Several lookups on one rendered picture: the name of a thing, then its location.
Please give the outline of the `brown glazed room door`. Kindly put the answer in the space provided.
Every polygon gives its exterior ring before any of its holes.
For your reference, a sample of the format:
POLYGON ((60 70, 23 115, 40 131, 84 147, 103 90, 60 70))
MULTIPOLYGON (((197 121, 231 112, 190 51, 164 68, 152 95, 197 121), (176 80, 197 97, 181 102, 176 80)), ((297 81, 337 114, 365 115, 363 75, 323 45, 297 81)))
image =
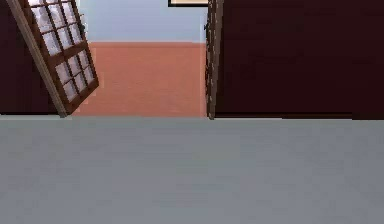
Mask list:
POLYGON ((58 115, 71 115, 99 86, 76 0, 6 2, 58 115))

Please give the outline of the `black framed wall picture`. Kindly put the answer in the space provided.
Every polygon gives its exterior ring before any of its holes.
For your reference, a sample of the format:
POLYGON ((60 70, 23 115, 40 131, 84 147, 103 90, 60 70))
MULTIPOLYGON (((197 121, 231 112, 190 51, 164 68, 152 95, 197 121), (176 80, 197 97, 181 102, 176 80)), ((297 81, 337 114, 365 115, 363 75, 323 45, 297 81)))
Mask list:
POLYGON ((168 0, 168 7, 207 7, 209 0, 168 0))

